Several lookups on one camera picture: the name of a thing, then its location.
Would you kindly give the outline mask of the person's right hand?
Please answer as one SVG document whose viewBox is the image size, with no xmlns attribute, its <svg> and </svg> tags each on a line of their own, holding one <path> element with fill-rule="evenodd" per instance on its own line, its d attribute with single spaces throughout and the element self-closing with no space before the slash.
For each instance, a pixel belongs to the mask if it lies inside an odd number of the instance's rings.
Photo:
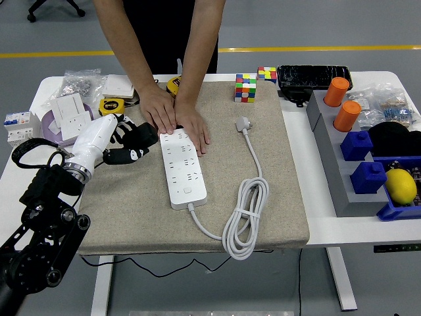
<svg viewBox="0 0 421 316">
<path fill-rule="evenodd" d="M 154 83 L 142 87 L 138 94 L 144 119 L 161 134 L 172 134 L 176 129 L 176 117 L 170 94 Z"/>
</svg>

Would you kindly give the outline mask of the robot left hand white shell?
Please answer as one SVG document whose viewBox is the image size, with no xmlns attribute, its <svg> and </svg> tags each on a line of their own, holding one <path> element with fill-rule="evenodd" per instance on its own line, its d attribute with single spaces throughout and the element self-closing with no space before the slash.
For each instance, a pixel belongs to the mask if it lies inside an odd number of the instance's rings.
<svg viewBox="0 0 421 316">
<path fill-rule="evenodd" d="M 139 126 L 124 114 L 109 114 L 95 119 L 78 136 L 67 169 L 93 172 L 95 162 L 126 165 L 137 161 L 158 142 L 155 128 L 148 122 Z"/>
</svg>

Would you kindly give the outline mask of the person's left hand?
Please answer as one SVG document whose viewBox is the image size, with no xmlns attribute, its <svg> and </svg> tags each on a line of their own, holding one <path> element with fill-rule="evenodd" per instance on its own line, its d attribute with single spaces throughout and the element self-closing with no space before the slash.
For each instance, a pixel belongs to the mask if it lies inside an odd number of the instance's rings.
<svg viewBox="0 0 421 316">
<path fill-rule="evenodd" d="M 196 110 L 195 104 L 176 99 L 174 103 L 175 124 L 182 126 L 192 141 L 197 155 L 204 156 L 211 139 L 207 124 Z"/>
</svg>

